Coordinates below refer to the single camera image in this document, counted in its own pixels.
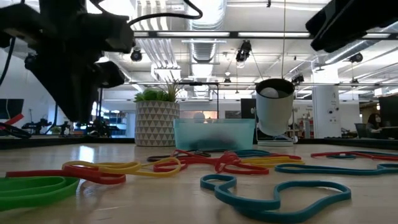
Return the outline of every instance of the white ball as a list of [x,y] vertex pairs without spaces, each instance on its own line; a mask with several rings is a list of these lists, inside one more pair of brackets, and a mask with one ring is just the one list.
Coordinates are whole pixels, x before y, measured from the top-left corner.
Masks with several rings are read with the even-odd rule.
[[262,96],[265,96],[268,98],[278,98],[279,97],[278,91],[271,87],[267,87],[267,88],[261,90],[260,94]]

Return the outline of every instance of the translucent container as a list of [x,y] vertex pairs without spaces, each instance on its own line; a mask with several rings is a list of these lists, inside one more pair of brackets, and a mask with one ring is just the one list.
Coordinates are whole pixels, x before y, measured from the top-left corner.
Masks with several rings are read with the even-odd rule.
[[181,150],[252,149],[254,119],[174,119],[174,135]]

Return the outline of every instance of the white column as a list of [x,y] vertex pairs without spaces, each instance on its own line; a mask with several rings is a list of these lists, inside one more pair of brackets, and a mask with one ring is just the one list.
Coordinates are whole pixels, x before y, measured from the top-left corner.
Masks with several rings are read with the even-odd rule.
[[[313,71],[314,83],[338,83],[338,71],[324,67]],[[315,86],[312,90],[315,138],[341,137],[340,103],[337,86]]]

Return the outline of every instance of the ceiling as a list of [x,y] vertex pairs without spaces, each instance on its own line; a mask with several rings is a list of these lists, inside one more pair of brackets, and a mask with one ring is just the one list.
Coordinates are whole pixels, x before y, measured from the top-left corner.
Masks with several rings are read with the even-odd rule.
[[[213,0],[192,0],[193,2],[203,2],[207,7],[211,7]],[[0,7],[19,1],[0,0]],[[148,0],[147,4],[156,2],[160,4],[159,0]],[[258,0],[228,0],[226,7],[226,14],[223,19],[223,26],[221,30],[227,31],[261,31],[261,32],[307,32],[305,23],[314,16],[319,9],[326,5],[329,0],[286,0],[286,8],[284,8],[283,0],[272,0],[271,7],[266,7],[267,1]],[[30,6],[38,8],[38,0],[26,0]],[[167,11],[175,11],[177,13],[186,13],[185,6],[182,0],[165,0],[167,4]],[[105,0],[101,5],[109,12],[115,14],[128,15],[131,18],[136,17],[139,11],[136,9],[142,8],[142,0]],[[98,13],[98,10],[87,3],[89,12]],[[187,30],[188,22],[185,19],[171,18],[165,19],[169,30]],[[148,21],[148,28],[154,30],[154,27]],[[171,39],[171,47],[175,55],[182,78],[192,76],[192,57],[190,55],[190,44],[182,43],[186,39]],[[325,55],[324,52],[315,52],[311,46],[311,40],[281,40],[281,39],[248,39],[251,41],[252,53],[246,60],[244,68],[237,68],[235,55],[237,49],[242,43],[242,39],[225,39],[223,43],[217,44],[215,59],[212,61],[213,69],[211,74],[206,77],[209,82],[223,82],[226,78],[226,72],[230,73],[232,82],[258,82],[261,77],[264,78],[280,78],[284,77],[290,79],[294,73],[289,73],[297,65],[300,65],[304,60],[314,60],[317,55]],[[130,55],[126,54],[108,54],[108,57],[117,62],[118,65],[125,71],[125,75],[129,77],[127,80],[139,82],[156,82],[153,75],[151,75],[152,62],[145,53],[144,46],[141,46],[141,41],[137,41],[137,46],[140,47],[143,53],[143,59],[140,62],[132,62]],[[361,77],[363,74],[371,74],[388,65],[398,62],[398,40],[383,40],[377,44],[368,47],[361,51],[364,60],[361,63],[351,64],[349,62],[338,62],[334,64],[338,68],[338,76],[340,82],[349,82],[353,77]],[[374,59],[388,51],[382,57]],[[301,73],[306,82],[311,82],[313,75],[311,66],[300,67],[298,71]],[[398,71],[396,69],[381,72],[378,75],[371,76],[367,79],[360,80],[361,83],[376,83],[376,82],[390,82],[398,83]],[[116,87],[115,90],[135,90],[132,85],[123,85]],[[222,89],[233,89],[236,86],[223,86]],[[239,86],[239,89],[250,90],[253,86]],[[342,90],[351,90],[351,87],[341,87]],[[364,95],[373,96],[366,93],[375,87],[370,86],[362,88],[365,91]],[[227,94],[234,94],[232,91],[225,91]]]

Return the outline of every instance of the person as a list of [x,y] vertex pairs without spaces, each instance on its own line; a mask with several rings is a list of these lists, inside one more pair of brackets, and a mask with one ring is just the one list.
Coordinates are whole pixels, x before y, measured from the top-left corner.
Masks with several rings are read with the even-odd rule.
[[380,136],[381,128],[381,117],[377,113],[373,113],[369,116],[368,123],[366,124],[366,133],[369,138],[378,138]]

